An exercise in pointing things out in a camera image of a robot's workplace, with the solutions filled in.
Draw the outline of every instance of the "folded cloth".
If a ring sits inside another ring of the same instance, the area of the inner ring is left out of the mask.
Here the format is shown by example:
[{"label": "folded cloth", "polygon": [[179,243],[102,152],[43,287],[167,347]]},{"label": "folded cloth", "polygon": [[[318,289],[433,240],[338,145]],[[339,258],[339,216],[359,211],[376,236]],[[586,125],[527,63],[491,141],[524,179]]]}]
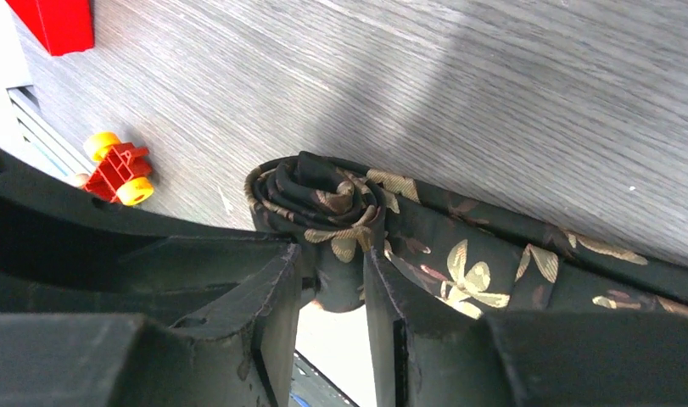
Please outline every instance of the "folded cloth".
[{"label": "folded cloth", "polygon": [[302,152],[244,187],[259,231],[291,234],[323,309],[363,304],[363,253],[381,250],[464,315],[495,309],[665,310],[688,315],[688,268],[344,159]]}]

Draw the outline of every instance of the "gray wooden table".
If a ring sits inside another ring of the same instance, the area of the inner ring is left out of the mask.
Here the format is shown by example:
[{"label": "gray wooden table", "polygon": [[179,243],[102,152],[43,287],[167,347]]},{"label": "gray wooden table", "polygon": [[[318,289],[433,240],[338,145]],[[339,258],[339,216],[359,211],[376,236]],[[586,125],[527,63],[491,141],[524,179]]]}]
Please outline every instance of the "gray wooden table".
[{"label": "gray wooden table", "polygon": [[688,0],[94,11],[93,50],[52,59],[22,31],[26,57],[71,142],[111,130],[149,146],[146,209],[250,228],[247,172],[305,149],[688,265]]}]

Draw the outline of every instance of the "fabric fold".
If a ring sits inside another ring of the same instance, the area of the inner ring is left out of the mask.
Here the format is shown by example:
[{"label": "fabric fold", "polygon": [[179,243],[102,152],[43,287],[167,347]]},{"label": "fabric fold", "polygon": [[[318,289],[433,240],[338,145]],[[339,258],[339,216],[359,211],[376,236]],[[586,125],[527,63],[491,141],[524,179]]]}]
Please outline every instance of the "fabric fold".
[{"label": "fabric fold", "polygon": [[407,176],[302,152],[254,169],[244,191],[257,230],[301,244],[316,301],[332,312],[363,304],[363,254],[376,248],[472,318],[506,309],[688,315],[685,267]]}]

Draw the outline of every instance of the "toy wheel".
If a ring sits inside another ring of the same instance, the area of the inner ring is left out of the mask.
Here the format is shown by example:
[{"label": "toy wheel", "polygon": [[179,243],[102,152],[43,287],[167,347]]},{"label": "toy wheel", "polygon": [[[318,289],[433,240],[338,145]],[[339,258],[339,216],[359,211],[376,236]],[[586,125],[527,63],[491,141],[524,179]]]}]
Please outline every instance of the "toy wheel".
[{"label": "toy wheel", "polygon": [[116,197],[122,204],[133,206],[143,202],[154,193],[154,187],[145,176],[134,178],[116,190]]},{"label": "toy wheel", "polygon": [[114,133],[106,131],[89,137],[84,142],[84,151],[93,161],[101,162],[106,157],[106,153],[116,144],[121,144],[119,138]]}]

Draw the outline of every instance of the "rolled fabric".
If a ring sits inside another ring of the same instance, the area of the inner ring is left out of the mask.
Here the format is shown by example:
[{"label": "rolled fabric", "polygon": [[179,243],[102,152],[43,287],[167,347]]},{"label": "rolled fabric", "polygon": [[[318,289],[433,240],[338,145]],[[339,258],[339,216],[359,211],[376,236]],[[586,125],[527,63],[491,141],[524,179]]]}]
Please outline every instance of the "rolled fabric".
[{"label": "rolled fabric", "polygon": [[492,310],[665,310],[688,315],[688,268],[423,181],[302,152],[255,168],[244,191],[258,231],[302,246],[323,309],[361,306],[363,253],[464,315]]}]

